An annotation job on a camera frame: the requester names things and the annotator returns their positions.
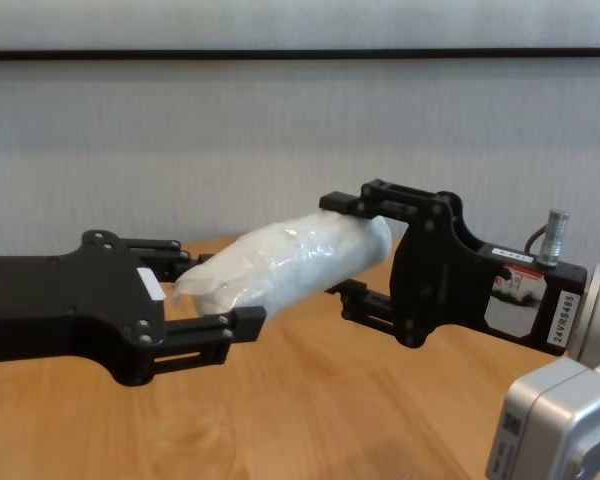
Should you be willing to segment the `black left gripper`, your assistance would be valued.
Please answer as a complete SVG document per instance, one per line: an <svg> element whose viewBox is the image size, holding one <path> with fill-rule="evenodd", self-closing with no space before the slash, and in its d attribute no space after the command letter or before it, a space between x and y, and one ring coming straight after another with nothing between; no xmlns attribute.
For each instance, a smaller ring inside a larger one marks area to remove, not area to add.
<svg viewBox="0 0 600 480"><path fill-rule="evenodd" d="M106 231L85 232L67 254L0 256L0 362L82 357L125 386L224 364L234 343L258 339L266 310L240 307L165 327L159 283L212 257L192 256L176 240Z"/></svg>

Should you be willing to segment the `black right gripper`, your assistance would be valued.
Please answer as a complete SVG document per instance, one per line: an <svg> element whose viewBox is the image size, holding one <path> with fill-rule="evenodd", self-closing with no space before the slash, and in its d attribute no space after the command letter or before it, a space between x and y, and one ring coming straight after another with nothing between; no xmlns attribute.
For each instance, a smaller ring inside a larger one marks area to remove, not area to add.
<svg viewBox="0 0 600 480"><path fill-rule="evenodd" d="M354 279L326 290L340 297L343 319L394 335L393 313L397 338L411 348L438 327L457 325L551 355L565 352L585 268L561 261L546 266L535 255L478 239L451 192L375 179L359 195L323 195L319 208L408 225L394 255L391 301Z"/></svg>

